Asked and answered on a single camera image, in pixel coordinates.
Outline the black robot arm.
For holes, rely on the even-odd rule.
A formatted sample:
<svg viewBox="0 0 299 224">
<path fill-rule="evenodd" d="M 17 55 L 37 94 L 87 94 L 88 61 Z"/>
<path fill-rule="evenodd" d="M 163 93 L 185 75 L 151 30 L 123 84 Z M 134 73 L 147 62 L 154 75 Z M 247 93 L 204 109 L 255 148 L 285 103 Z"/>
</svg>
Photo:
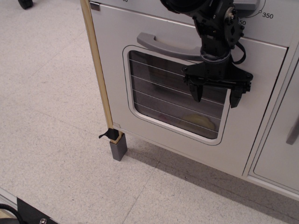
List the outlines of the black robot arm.
<svg viewBox="0 0 299 224">
<path fill-rule="evenodd" d="M 231 108 L 238 106 L 242 95 L 251 88 L 253 75 L 237 68 L 245 61 L 246 55 L 234 61 L 231 51 L 238 47 L 244 36 L 244 26 L 238 21 L 237 11 L 232 0 L 163 0 L 169 11 L 185 14 L 194 21 L 201 38 L 199 64 L 184 66 L 184 82 L 189 86 L 193 99 L 201 101 L 205 85 L 230 89 Z"/>
</svg>

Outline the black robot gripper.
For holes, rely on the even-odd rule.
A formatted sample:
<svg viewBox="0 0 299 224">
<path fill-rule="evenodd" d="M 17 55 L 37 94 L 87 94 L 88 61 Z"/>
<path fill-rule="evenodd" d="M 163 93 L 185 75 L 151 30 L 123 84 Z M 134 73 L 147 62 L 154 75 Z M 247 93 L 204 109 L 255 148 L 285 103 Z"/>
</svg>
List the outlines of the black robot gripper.
<svg viewBox="0 0 299 224">
<path fill-rule="evenodd" d="M 234 65 L 229 57 L 221 63 L 201 62 L 185 65 L 182 68 L 184 81 L 189 85 L 189 91 L 196 102 L 200 102 L 203 87 L 210 86 L 231 89 L 230 107 L 236 108 L 242 98 L 243 92 L 251 89 L 253 75 Z"/>
</svg>

